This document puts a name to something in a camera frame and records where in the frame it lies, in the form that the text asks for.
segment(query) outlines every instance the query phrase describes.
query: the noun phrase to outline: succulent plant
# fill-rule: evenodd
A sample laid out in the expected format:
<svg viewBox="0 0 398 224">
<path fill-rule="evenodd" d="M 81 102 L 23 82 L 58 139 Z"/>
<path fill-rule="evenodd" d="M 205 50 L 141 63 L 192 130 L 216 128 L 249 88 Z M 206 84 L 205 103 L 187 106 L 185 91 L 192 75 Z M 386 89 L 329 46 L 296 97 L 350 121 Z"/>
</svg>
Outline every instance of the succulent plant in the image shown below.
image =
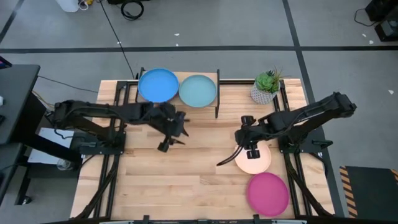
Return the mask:
<svg viewBox="0 0 398 224">
<path fill-rule="evenodd" d="M 276 68 L 268 72 L 263 72 L 256 78 L 257 88 L 267 93 L 275 93 L 279 90 L 279 80 L 281 77 L 281 72 Z"/>
</svg>

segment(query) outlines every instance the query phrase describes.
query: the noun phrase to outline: blue plate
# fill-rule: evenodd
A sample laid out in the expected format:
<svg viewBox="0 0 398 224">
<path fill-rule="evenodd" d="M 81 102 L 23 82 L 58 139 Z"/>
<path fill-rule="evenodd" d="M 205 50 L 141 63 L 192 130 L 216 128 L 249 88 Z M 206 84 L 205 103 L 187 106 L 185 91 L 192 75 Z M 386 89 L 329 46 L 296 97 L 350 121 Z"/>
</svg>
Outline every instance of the blue plate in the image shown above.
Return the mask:
<svg viewBox="0 0 398 224">
<path fill-rule="evenodd" d="M 210 78 L 204 75 L 192 75 L 181 83 L 178 93 L 186 105 L 202 108 L 214 101 L 217 88 Z"/>
<path fill-rule="evenodd" d="M 169 101 L 178 92 L 178 78 L 164 68 L 150 70 L 139 79 L 138 92 L 147 101 Z"/>
</svg>

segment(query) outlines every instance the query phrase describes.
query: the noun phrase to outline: gray floor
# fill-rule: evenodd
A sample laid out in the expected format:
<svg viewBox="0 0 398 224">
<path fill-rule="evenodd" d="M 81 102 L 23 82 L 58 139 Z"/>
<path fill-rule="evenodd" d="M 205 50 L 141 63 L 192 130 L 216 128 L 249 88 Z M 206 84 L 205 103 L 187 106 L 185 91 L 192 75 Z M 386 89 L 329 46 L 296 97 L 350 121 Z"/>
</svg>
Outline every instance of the gray floor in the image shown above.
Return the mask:
<svg viewBox="0 0 398 224">
<path fill-rule="evenodd" d="M 353 22 L 354 11 L 368 2 L 289 0 L 300 45 L 396 45 L 397 42 L 380 42 L 372 27 Z M 0 30 L 16 4 L 16 0 L 0 1 Z M 144 5 L 142 18 L 130 22 L 122 18 L 116 6 L 104 4 L 124 47 L 293 46 L 282 0 L 152 0 Z M 358 19 L 370 23 L 364 12 L 358 14 Z M 87 11 L 68 14 L 54 0 L 25 0 L 0 43 L 0 51 L 98 47 L 118 47 L 101 6 L 94 3 Z M 1 55 L 12 63 L 39 64 L 40 75 L 91 90 L 98 89 L 100 80 L 131 78 L 122 53 Z M 341 165 L 398 169 L 398 152 L 394 148 L 394 130 L 398 125 L 394 116 L 398 109 L 398 52 L 319 51 L 304 52 L 303 56 L 317 100 L 340 91 L 358 106 L 353 117 L 324 125 L 326 138 L 334 141 L 330 147 L 334 170 L 338 171 Z M 141 67 L 198 72 L 219 68 L 222 78 L 253 78 L 276 66 L 283 68 L 286 77 L 302 78 L 294 51 L 127 52 L 126 57 L 134 73 Z M 34 89 L 49 103 L 96 98 L 94 93 L 43 79 L 38 79 Z M 14 206 L 22 174 L 21 168 L 0 207 L 0 217 L 6 223 L 66 220 L 76 180 L 35 180 L 29 188 L 35 197 L 32 204 Z"/>
</svg>

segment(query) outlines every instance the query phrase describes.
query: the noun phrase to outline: magenta plate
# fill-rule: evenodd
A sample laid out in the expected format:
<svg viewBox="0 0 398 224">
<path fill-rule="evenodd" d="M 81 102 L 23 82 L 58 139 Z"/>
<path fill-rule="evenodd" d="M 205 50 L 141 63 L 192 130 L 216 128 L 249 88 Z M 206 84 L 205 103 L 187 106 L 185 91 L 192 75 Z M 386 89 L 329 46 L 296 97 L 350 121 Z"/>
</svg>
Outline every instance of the magenta plate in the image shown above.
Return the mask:
<svg viewBox="0 0 398 224">
<path fill-rule="evenodd" d="M 269 172 L 257 174 L 250 180 L 247 196 L 250 206 L 267 217 L 280 215 L 289 204 L 289 193 L 284 181 Z"/>
</svg>

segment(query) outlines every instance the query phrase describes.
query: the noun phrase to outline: plant pot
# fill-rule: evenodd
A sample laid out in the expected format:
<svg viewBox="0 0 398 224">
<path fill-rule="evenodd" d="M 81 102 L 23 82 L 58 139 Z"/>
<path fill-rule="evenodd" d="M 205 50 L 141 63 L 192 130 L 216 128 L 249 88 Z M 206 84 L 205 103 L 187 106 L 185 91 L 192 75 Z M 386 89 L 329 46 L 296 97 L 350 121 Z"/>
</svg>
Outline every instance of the plant pot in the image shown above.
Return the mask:
<svg viewBox="0 0 398 224">
<path fill-rule="evenodd" d="M 268 93 L 268 92 L 259 90 L 257 88 L 257 83 L 255 82 L 250 91 L 251 98 L 258 104 L 270 103 L 279 92 L 280 82 L 278 84 L 279 84 L 278 91 L 276 91 L 275 93 Z"/>
</svg>

